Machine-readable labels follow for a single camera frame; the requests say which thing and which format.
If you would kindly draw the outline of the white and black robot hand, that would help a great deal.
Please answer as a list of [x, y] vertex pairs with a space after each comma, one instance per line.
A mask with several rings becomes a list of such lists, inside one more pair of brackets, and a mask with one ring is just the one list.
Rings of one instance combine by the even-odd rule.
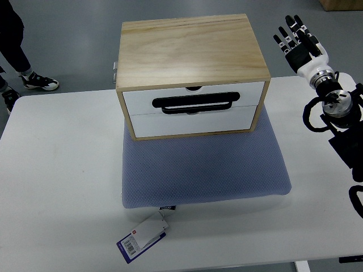
[[287, 15], [285, 21], [291, 34], [280, 26], [278, 30], [282, 36], [274, 35], [273, 38], [292, 70], [305, 78], [312, 88], [316, 88], [323, 80], [335, 78], [335, 72], [328, 65], [329, 56], [325, 48], [301, 18], [298, 15]]

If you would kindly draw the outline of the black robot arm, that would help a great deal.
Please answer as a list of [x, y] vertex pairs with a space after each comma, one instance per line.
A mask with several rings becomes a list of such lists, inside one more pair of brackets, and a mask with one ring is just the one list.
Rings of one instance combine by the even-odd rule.
[[[358, 196], [362, 192], [362, 84], [353, 91], [346, 91], [339, 83], [339, 72], [321, 71], [312, 78], [312, 88], [317, 97], [303, 110], [303, 123], [312, 132], [331, 131], [334, 135], [330, 145], [342, 161], [352, 170], [352, 178], [358, 185], [352, 186], [349, 199], [359, 216], [362, 216], [362, 202]], [[314, 127], [310, 122], [311, 110], [322, 105], [320, 118], [324, 127]]]

